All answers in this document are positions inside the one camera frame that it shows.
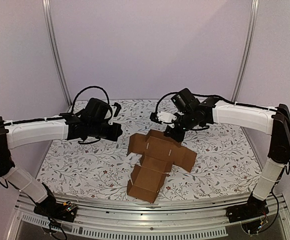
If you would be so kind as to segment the brown cardboard box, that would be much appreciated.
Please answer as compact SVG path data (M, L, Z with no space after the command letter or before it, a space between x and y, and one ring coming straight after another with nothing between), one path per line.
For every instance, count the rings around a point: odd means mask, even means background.
M172 166L191 172L197 153L164 136L161 131L135 133L129 138L128 154L141 155L127 184L127 195L154 203Z

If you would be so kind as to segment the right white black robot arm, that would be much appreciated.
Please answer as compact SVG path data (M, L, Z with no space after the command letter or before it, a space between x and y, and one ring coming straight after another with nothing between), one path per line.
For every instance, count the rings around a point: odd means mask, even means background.
M160 124L166 124L164 135L182 142L187 131L196 126L229 124L253 129L271 136L268 159L253 189L243 214L254 218L262 211L263 204L274 185L279 182L290 163L290 112L285 104L263 107L231 102L218 95L208 95L199 101L198 96L184 88L173 92L171 101L177 113L155 110Z

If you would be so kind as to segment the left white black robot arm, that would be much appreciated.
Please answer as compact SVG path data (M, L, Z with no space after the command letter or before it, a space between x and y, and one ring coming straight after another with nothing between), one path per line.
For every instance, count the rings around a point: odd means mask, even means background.
M48 217L55 217L59 206L53 193L27 171L16 167L10 151L53 140L77 140L81 145L88 144L88 138L94 138L95 143L101 139L115 142L122 135L121 124L113 122L120 110L118 103L110 105L91 98L77 113L71 111L19 121L6 121L0 117L0 178L27 194Z

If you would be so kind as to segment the floral patterned table mat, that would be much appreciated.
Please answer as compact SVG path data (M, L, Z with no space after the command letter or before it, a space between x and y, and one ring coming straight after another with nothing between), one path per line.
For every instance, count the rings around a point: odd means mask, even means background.
M89 139L52 142L37 180L56 193L93 199L128 201L127 183L143 155L170 159L176 146L158 139L165 126L150 120L155 100L120 100L115 119L122 125L118 141ZM249 194L261 174L260 165L243 130L235 125L213 124L203 131L189 131L182 145L197 156L191 171L185 160L166 174L158 201L184 201Z

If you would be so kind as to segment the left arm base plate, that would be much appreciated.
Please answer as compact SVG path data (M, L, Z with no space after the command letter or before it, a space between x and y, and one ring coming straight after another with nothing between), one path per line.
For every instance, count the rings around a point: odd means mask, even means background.
M78 205L71 201L58 203L54 197L47 197L41 203L36 203L34 213L56 220L73 223Z

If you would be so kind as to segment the front aluminium rail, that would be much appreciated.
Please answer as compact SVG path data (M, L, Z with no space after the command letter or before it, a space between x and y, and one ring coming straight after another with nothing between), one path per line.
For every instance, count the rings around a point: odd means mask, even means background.
M8 240L290 240L290 213L284 197L267 199L269 213L262 232L250 235L242 222L230 222L228 207L243 204L248 194L196 200L142 201L82 198L57 194L59 202L78 205L73 222L49 233L48 219L33 212L21 194L15 204Z

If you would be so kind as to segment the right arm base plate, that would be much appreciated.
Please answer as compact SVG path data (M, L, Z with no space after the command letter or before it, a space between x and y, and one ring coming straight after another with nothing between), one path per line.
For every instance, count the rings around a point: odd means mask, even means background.
M226 217L230 223L257 218L268 213L269 209L266 201L261 203L237 204L226 208Z

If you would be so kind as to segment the left aluminium frame post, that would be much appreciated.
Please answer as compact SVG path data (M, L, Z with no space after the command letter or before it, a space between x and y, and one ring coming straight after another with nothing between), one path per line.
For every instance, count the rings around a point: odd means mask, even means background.
M56 73L57 73L58 80L60 83L60 87L61 87L66 104L68 106L71 106L72 99L70 96L68 84L65 79L65 75L64 75L60 55L59 55L49 0L42 0L42 9L43 9L46 28L47 28L47 35L50 42L51 53L53 56L54 65L55 65Z

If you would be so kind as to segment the aluminium frame post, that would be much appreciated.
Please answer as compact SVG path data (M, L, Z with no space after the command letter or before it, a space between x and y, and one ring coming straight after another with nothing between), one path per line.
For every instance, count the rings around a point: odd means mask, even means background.
M71 106L72 99L70 96L68 84L65 79L65 75L64 75L60 55L59 55L49 0L42 0L42 9L43 9L46 28L47 28L47 35L50 42L51 53L53 56L54 65L55 65L56 73L57 73L58 80L60 83L60 87L61 87L66 104L68 106Z
M244 79L244 75L245 75L245 71L247 69L247 64L248 64L250 51L251 51L252 43L253 43L253 38L255 34L255 28L257 24L258 9L259 9L259 0L252 0L249 23L248 23L248 30L247 30L247 37L246 37L245 46L243 50L243 56L241 59L236 83L234 86L234 91L231 98L231 101L233 102L236 102L238 100L239 93L240 93L243 79Z

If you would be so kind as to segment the right aluminium frame post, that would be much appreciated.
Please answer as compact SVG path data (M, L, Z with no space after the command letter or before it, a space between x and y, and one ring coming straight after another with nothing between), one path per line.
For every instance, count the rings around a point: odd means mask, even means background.
M257 24L258 9L259 9L259 0L252 0L249 23L248 23L248 30L247 30L247 37L246 37L245 46L243 50L243 56L241 59L236 83L234 86L234 91L231 98L231 101L233 102L236 102L238 100L239 93L240 93L243 79L244 79L244 75L245 75L245 71L247 69L247 64L248 64L250 51L251 51L252 43L253 43L253 38L255 34L255 28Z

